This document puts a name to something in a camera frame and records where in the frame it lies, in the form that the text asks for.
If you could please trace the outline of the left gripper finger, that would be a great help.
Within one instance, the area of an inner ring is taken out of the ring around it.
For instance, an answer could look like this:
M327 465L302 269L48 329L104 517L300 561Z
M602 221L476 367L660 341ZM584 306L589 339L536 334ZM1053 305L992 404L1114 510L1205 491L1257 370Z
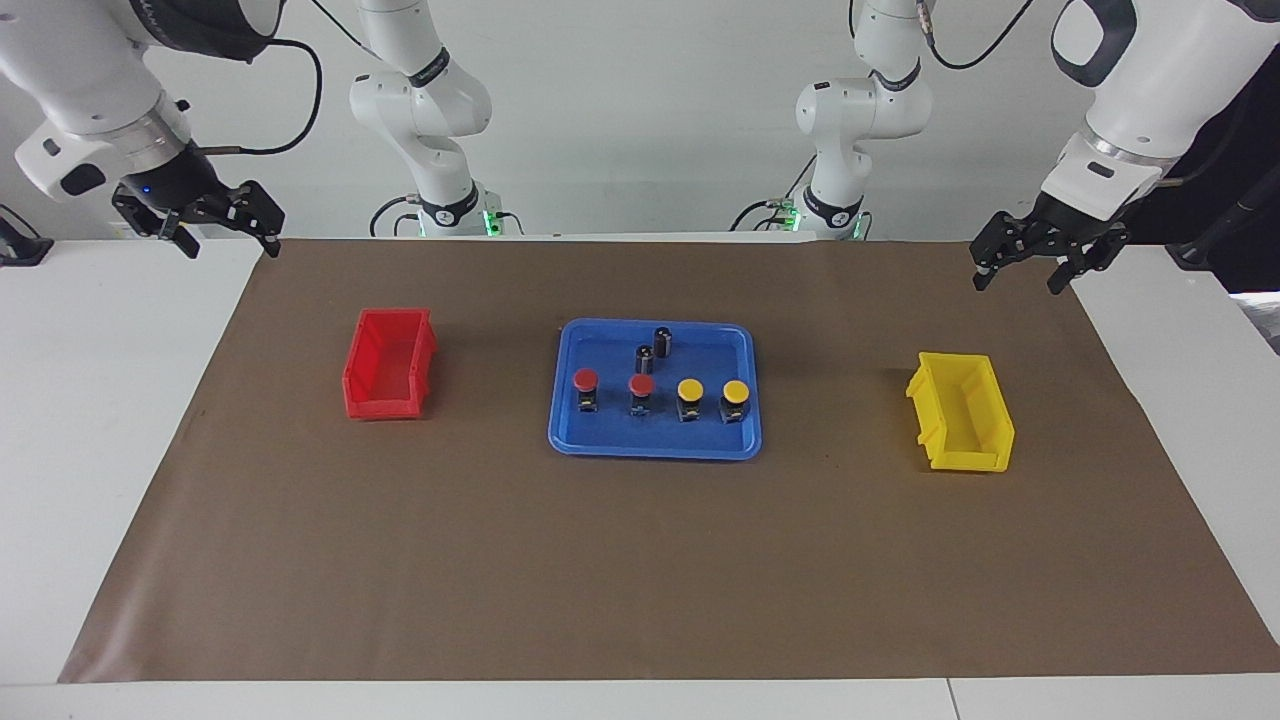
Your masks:
M1129 245L1128 228L1112 228L1089 243L1070 241L1061 263L1046 282L1052 295L1061 295L1074 279L1089 272L1105 272Z
M1027 231L1030 223L1007 211L996 211L969 243L969 254L975 265L972 283L979 292L986 291L1000 269L1021 263L1030 256L1027 249Z

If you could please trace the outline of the black clamp mount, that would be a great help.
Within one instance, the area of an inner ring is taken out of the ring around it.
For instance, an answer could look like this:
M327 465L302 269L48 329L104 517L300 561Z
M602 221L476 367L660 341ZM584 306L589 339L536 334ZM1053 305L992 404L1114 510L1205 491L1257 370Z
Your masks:
M37 266L54 246L54 240L0 202L0 266Z

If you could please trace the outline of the black background equipment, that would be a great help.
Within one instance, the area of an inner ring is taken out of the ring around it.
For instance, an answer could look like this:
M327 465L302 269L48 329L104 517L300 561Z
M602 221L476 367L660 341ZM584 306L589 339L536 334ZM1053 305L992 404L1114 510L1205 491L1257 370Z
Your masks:
M1240 97L1202 127L1174 168L1176 177L1197 168L1202 173L1144 199L1132 218L1135 243L1196 240L1275 167L1280 167L1280 51L1254 73ZM1231 293L1280 291L1280 191L1219 241L1208 263Z

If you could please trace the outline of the blue plastic tray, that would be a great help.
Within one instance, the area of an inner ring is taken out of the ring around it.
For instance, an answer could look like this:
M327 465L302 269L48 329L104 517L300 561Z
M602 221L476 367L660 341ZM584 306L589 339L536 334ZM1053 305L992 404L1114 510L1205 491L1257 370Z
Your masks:
M628 411L628 379L635 351L653 347L655 328L673 333L672 354L655 357L655 393L645 416ZM580 413L571 377L580 368L599 375L596 413ZM677 384L699 379L705 395L696 421L681 421ZM719 398L726 382L740 379L751 389L744 421L721 420ZM561 332L556 361L548 441L566 455L649 457L705 461L746 461L763 447L758 404L754 340L741 325L710 322L672 322L579 318Z

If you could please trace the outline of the grey background object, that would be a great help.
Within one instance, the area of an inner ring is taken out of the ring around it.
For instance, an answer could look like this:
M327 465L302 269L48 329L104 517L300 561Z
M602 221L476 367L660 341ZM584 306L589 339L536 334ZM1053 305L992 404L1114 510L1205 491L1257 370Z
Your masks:
M1280 356L1280 291L1231 293L1230 297Z

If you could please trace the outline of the red plastic bin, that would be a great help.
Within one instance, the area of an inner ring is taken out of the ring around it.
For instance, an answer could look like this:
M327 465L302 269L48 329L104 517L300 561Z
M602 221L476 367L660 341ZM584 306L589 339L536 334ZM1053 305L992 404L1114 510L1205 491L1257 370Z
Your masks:
M438 351L428 307L366 307L342 374L346 414L356 420L421 416Z

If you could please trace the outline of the brown table mat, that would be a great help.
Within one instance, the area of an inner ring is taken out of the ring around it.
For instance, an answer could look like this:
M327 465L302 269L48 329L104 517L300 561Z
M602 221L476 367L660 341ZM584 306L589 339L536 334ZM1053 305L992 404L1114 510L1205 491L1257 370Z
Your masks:
M291 241L253 269L61 680L1274 673L1280 644L1046 261L961 243ZM366 307L422 414L356 420ZM754 337L746 462L567 457L580 316ZM932 470L918 354L991 359L1006 471Z

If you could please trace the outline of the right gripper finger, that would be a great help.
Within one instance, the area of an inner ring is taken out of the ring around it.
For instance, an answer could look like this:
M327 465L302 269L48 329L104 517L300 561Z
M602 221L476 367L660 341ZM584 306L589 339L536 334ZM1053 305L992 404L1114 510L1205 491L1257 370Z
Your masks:
M200 242L186 229L178 211L157 211L129 190L115 190L111 206L134 234L170 243L188 259L198 256Z
M255 237L269 258L280 255L284 222L284 210L257 181L248 179L230 192L230 227Z

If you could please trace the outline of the yellow plastic bin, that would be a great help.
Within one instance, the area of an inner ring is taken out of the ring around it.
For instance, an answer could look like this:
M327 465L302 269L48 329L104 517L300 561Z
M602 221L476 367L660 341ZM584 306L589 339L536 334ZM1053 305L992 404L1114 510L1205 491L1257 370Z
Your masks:
M932 470L1009 469L1016 430L988 356L920 352L905 396Z

